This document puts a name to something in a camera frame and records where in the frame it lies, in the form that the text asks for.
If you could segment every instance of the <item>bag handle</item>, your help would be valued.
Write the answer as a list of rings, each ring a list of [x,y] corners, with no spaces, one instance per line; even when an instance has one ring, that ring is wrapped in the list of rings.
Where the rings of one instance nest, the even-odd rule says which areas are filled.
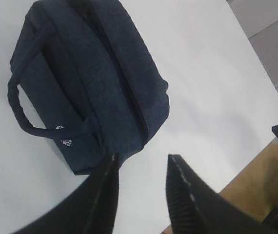
[[[96,132],[99,129],[99,123],[94,113],[90,114],[86,120],[74,128],[62,129],[42,129],[34,127],[25,116],[23,108],[20,105],[18,85],[20,84],[21,75],[27,68],[32,59],[42,50],[43,46],[56,33],[55,27],[51,23],[47,23],[36,34],[31,46],[26,50],[21,58],[17,69],[13,72],[8,82],[8,101],[11,109],[18,121],[20,127],[27,133],[46,137],[53,140],[71,140],[86,134]]]

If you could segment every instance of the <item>wooden floor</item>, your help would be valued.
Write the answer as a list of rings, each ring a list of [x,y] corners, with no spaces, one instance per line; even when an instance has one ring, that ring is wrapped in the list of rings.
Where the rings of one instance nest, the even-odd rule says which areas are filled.
[[[220,195],[261,222],[278,206],[278,141],[271,142]],[[172,234],[171,228],[164,234]]]

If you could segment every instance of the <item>white table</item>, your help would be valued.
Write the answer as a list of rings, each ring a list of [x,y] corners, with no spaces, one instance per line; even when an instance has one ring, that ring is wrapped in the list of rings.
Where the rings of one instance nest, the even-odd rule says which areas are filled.
[[[9,59],[31,2],[0,0],[0,234],[41,216],[85,179],[49,140],[24,133],[7,103]],[[219,192],[274,138],[278,94],[225,0],[122,3],[169,83],[171,114],[120,170],[114,233],[158,234],[170,223],[167,154],[181,154]]]

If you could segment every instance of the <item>navy blue bag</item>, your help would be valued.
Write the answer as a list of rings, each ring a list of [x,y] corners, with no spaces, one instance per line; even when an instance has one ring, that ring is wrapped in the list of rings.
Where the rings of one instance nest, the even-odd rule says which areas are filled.
[[[118,0],[40,0],[10,61],[8,100],[20,127],[53,139],[76,175],[104,155],[121,164],[169,115],[168,84]],[[21,85],[47,129],[33,127]]]

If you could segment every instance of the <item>zipper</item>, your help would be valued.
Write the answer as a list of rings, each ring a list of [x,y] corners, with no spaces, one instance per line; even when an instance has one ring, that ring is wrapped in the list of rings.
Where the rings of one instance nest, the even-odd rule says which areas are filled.
[[[140,137],[141,137],[141,149],[143,149],[149,137],[148,126],[143,111],[140,107],[138,100],[136,99],[136,96],[131,88],[130,83],[127,80],[125,73],[122,70],[122,67],[120,66],[118,58],[116,57],[116,54],[114,53],[114,50],[109,40],[107,39],[105,31],[101,28],[100,21],[98,20],[96,14],[93,14],[94,9],[92,7],[87,6],[84,0],[67,0],[67,1],[72,6],[72,8],[74,8],[74,10],[77,11],[78,14],[83,18],[83,20],[91,28],[91,30],[96,34],[98,39],[106,48],[106,51],[108,52],[109,56],[111,57],[115,70],[118,74],[120,83],[122,85],[122,91],[129,98],[132,109],[135,112],[135,115],[138,119]]]

